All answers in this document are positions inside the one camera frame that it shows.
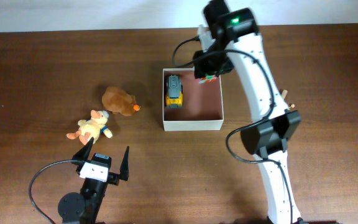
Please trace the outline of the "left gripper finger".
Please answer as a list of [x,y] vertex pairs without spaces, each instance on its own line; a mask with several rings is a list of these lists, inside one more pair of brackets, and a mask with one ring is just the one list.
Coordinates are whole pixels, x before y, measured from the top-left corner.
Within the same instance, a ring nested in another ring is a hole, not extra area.
[[94,138],[90,138],[89,141],[73,155],[72,159],[76,161],[87,161],[91,148],[93,147]]
[[129,179],[129,149],[130,147],[127,146],[119,169],[119,178],[124,181],[128,181]]

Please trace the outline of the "multicolour puzzle cube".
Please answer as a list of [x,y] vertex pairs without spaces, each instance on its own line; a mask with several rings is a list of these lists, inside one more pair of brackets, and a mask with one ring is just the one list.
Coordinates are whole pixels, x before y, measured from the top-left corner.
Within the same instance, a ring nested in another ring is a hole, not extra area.
[[218,77],[216,75],[206,75],[205,77],[199,79],[199,84],[215,82],[217,79]]

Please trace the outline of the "yellow grey toy truck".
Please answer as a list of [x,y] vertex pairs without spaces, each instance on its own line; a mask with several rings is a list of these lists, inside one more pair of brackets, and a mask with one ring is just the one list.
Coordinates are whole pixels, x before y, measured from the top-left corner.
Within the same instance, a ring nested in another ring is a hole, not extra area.
[[183,85],[178,75],[167,77],[165,106],[170,109],[183,107]]

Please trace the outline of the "brown plush bear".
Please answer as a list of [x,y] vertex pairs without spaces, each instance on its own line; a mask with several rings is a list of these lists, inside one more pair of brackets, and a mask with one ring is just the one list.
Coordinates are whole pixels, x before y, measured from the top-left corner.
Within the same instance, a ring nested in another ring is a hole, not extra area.
[[116,86],[107,87],[101,101],[104,108],[113,114],[132,116],[141,109],[134,95],[130,95]]

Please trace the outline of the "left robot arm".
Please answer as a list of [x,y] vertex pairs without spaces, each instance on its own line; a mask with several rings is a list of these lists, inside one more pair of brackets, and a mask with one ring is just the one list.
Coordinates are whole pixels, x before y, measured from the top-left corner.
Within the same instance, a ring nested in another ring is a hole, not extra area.
[[63,223],[96,223],[106,189],[109,184],[118,185],[129,178],[129,148],[126,149],[119,173],[110,171],[112,159],[95,153],[89,159],[93,142],[89,141],[76,154],[73,163],[76,172],[84,179],[80,191],[64,195],[58,204]]

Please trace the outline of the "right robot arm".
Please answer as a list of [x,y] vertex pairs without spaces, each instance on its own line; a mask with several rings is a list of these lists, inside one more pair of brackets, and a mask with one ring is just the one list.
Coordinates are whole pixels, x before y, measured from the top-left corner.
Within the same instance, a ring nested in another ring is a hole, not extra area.
[[195,77],[220,76],[235,70],[244,89],[252,124],[237,128],[254,157],[265,187],[270,223],[303,223],[288,175],[288,141],[301,118],[279,92],[264,55],[262,35],[252,11],[230,11],[224,1],[203,10],[208,30],[200,30],[202,50],[193,56]]

